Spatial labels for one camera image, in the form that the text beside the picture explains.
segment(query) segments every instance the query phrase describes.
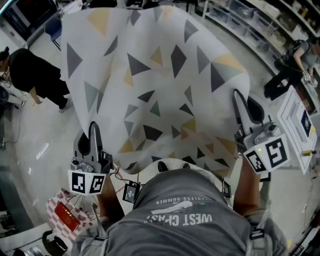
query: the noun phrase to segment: tile floor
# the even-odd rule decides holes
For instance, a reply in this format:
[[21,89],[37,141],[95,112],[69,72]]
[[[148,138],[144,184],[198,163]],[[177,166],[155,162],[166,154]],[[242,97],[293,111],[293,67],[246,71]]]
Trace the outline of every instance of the tile floor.
[[[261,85],[258,86],[260,81],[262,79],[267,81],[271,75],[260,60],[235,37],[210,20],[205,21],[205,26],[246,68],[250,76],[251,90],[261,94],[263,89]],[[47,34],[43,34],[30,50],[60,67],[60,51],[50,42]],[[21,110],[13,109],[11,117],[5,119],[5,134],[7,140],[15,140],[18,136],[20,119],[18,142],[7,144],[6,147],[9,162],[12,165],[11,170],[19,181],[16,184],[20,197],[23,198],[22,203],[32,222],[39,225],[47,220],[46,201],[48,198],[60,187],[69,187],[68,169],[73,156],[73,140],[81,127],[73,107],[60,114],[57,107],[47,99],[44,99],[41,105],[33,104],[33,100],[29,97]],[[142,172],[139,180],[146,182],[153,175]],[[137,179],[137,175],[133,177],[122,173],[122,176],[124,179],[129,178],[133,181]],[[124,181],[117,180],[113,175],[112,182],[118,191],[118,197],[121,198]],[[308,207],[303,213],[309,195]],[[319,195],[320,179],[311,181],[309,173],[303,175],[299,171],[278,170],[272,173],[271,212],[275,222],[280,226],[286,238],[293,240],[293,244],[299,239],[312,213],[319,205]],[[126,213],[130,211],[132,205],[120,201],[124,211]]]

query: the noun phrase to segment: storage bin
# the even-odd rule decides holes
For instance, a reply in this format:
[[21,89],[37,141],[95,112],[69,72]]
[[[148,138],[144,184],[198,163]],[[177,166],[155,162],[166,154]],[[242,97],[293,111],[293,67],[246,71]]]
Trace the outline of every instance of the storage bin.
[[252,26],[269,36],[271,36],[271,34],[278,28],[278,26],[273,24],[272,21],[267,21],[265,18],[263,18],[258,11],[254,11],[253,13]]
[[271,47],[265,54],[266,61],[274,66],[275,60],[277,60],[280,57],[278,53],[276,53]]
[[227,25],[233,30],[235,30],[241,36],[243,36],[246,31],[246,26],[231,15],[229,15],[228,17]]
[[228,20],[228,14],[219,8],[212,7],[210,14],[218,18],[218,20],[220,20],[221,22],[226,23]]
[[256,32],[252,31],[250,28],[246,29],[244,37],[247,39],[248,43],[250,43],[255,48],[261,48],[267,43],[264,38],[259,36]]
[[286,38],[284,38],[279,31],[275,31],[270,37],[270,42],[277,48],[282,48],[286,41]]
[[232,0],[230,3],[230,10],[245,19],[251,19],[254,15],[255,8],[251,8],[238,0]]

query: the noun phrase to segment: gray triangle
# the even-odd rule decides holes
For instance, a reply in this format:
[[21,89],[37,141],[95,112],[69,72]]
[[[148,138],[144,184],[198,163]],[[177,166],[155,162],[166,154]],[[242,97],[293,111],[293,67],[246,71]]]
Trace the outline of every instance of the gray triangle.
[[117,46],[118,46],[118,36],[115,37],[115,39],[111,43],[109,49],[105,52],[105,54],[103,56],[107,56],[110,53],[112,53],[117,48]]
[[128,133],[128,136],[130,136],[131,130],[132,130],[132,126],[134,126],[133,122],[129,122],[129,121],[124,121],[124,125],[126,128],[126,132]]
[[99,109],[100,109],[100,105],[101,105],[101,101],[102,101],[103,97],[104,97],[104,94],[101,91],[99,91],[98,100],[97,100],[97,103],[96,103],[96,113],[99,113]]
[[153,8],[155,22],[157,22],[162,14],[163,9],[161,7]]
[[209,166],[208,166],[208,165],[206,165],[206,163],[204,163],[204,165],[203,165],[203,169],[205,169],[206,171],[209,171],[209,172],[211,171],[211,170],[210,170],[210,168],[209,168]]
[[200,74],[202,70],[204,70],[205,67],[210,63],[210,60],[205,55],[205,53],[199,48],[199,46],[196,46],[196,58],[198,60],[198,70]]
[[161,116],[160,116],[160,110],[159,110],[158,101],[156,101],[156,102],[153,104],[152,108],[150,109],[150,112],[151,112],[152,114],[157,115],[158,117],[161,117]]
[[136,22],[140,16],[141,16],[141,14],[137,10],[132,11],[131,19],[130,19],[132,26],[134,26],[136,24]]
[[211,92],[213,93],[216,89],[218,89],[220,86],[222,86],[225,81],[219,74],[219,72],[216,70],[214,65],[211,63]]
[[191,94],[191,85],[188,87],[188,89],[185,90],[184,95],[186,96],[186,98],[188,99],[188,101],[190,102],[190,104],[192,106],[194,106],[193,102],[192,102],[192,94]]
[[154,94],[154,92],[155,92],[154,90],[148,91],[148,92],[140,95],[140,96],[137,97],[137,98],[138,98],[139,100],[142,100],[142,101],[148,103],[149,100],[150,100],[150,98],[151,98],[151,96]]
[[135,57],[132,57],[129,53],[128,59],[132,76],[151,69],[150,67],[137,60]]
[[180,50],[178,45],[174,47],[174,50],[171,54],[171,62],[172,62],[172,70],[173,70],[173,76],[176,78],[178,73],[180,72],[182,66],[184,65],[187,57],[184,55],[184,53]]
[[124,119],[126,119],[128,116],[130,116],[134,111],[136,111],[138,109],[137,106],[134,106],[134,105],[131,105],[129,104],[128,105],[128,108],[126,109],[126,113],[125,113],[125,117]]
[[68,66],[68,78],[74,73],[76,68],[82,62],[82,58],[75,52],[75,50],[70,46],[69,43],[66,43],[66,63]]
[[184,25],[184,42],[187,42],[189,37],[197,31],[199,30],[187,19]]
[[141,151],[146,143],[146,139],[140,143],[140,145],[136,148],[135,151]]
[[180,135],[180,132],[176,128],[174,128],[172,125],[171,125],[171,130],[172,130],[172,138],[173,139]]
[[214,68],[218,71],[220,76],[223,78],[224,81],[228,81],[229,79],[242,74],[241,71],[227,65],[222,65],[219,63],[213,64]]
[[84,90],[85,90],[86,106],[87,106],[88,112],[90,112],[99,90],[93,87],[91,84],[87,83],[86,81],[84,81]]

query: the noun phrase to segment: wire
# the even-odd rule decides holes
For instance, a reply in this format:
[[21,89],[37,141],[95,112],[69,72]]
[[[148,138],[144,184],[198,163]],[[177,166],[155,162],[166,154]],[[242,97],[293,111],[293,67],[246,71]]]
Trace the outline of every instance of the wire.
[[6,143],[13,143],[13,144],[15,144],[15,143],[17,143],[17,141],[19,140],[19,135],[20,135],[20,121],[21,121],[21,110],[19,109],[19,111],[20,111],[20,115],[19,115],[19,130],[18,130],[18,137],[16,138],[16,140],[15,141],[5,141],[4,142],[4,144],[6,144]]

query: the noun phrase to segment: chair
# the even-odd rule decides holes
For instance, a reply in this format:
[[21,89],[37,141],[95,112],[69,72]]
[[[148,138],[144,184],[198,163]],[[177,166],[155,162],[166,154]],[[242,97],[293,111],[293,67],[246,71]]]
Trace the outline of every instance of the chair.
[[56,39],[61,36],[62,33],[62,23],[58,17],[51,18],[44,27],[44,32],[50,35],[51,41],[54,45],[61,51],[60,45],[57,43]]

